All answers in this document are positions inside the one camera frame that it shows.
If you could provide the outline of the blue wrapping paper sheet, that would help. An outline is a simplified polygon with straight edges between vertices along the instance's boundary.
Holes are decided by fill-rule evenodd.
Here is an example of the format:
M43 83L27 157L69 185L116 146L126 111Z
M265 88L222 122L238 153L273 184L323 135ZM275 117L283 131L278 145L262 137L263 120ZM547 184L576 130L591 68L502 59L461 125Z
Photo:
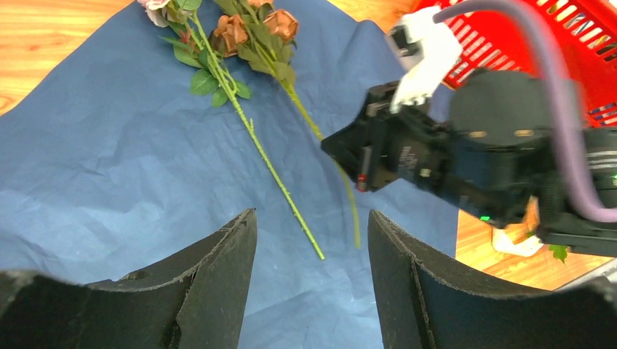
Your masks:
M345 185L273 78L232 58L241 102L325 254L319 259L230 104L189 91L131 3L1 117L1 265L118 279L255 208L241 348L381 348L370 261Z

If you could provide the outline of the blue pink flower stem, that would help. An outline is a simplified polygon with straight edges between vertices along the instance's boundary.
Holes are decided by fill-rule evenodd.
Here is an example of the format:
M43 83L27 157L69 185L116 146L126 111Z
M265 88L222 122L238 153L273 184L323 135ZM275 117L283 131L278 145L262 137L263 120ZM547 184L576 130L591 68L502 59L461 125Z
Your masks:
M254 71L274 78L300 111L314 136L319 141L323 140L324 136L319 127L310 117L295 90L295 71L291 66L291 59L297 48L295 43L295 37L299 29L297 19L285 9L275 9L274 1L214 2L220 7L223 15L219 17L217 27L212 33L212 40L217 39L221 42L222 47L219 50L223 53L223 56L231 57L237 55L248 63ZM263 146L258 141L252 121L247 121L245 126L314 251L320 260L325 260L321 247L307 226L290 192L266 155ZM343 178L343 184L351 207L355 247L360 248L359 214L353 190L351 189L350 182L344 179L345 174L340 166L338 166L338 170L341 178Z

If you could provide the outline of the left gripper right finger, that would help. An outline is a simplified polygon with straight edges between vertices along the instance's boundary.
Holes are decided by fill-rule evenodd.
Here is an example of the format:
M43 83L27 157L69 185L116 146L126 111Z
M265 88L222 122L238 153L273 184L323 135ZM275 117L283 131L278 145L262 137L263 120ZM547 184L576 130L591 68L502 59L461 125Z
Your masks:
M368 217L385 348L614 348L616 285L604 277L550 292L496 278Z

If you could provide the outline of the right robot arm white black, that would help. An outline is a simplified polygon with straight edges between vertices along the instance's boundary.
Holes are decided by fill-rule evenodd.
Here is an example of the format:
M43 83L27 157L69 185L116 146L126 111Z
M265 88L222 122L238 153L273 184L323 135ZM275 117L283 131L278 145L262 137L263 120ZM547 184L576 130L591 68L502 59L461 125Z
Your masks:
M558 172L538 79L481 68L450 92L444 121L431 116L430 99L391 111L397 86L369 88L357 117L321 143L358 190L403 179L495 228L522 222L536 198L542 242L616 256L616 224L582 217Z

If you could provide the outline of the cream ribbon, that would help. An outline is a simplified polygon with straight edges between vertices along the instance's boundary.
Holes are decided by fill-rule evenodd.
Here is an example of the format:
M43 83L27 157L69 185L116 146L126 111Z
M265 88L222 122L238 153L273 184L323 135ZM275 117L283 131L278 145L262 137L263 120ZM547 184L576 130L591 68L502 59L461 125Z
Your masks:
M492 248L496 252L518 257L535 255L544 247L544 244L536 236L538 224L538 200L532 198L521 223L508 225L504 229L492 228Z

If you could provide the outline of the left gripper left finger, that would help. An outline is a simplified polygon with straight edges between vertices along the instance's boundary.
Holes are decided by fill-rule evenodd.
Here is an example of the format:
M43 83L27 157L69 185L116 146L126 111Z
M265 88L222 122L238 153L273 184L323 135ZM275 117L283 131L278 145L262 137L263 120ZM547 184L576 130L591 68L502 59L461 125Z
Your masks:
M3 348L236 348L257 243L253 209L118 281L1 272Z

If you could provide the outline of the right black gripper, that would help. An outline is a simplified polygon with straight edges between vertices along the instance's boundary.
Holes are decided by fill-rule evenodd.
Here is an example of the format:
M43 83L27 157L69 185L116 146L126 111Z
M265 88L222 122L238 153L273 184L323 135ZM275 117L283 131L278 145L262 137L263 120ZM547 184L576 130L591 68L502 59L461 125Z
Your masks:
M393 113L396 89L394 83L369 88L357 119L323 139L321 149L361 192L405 180L461 207L456 182L448 174L446 132L429 115L431 98L405 103Z

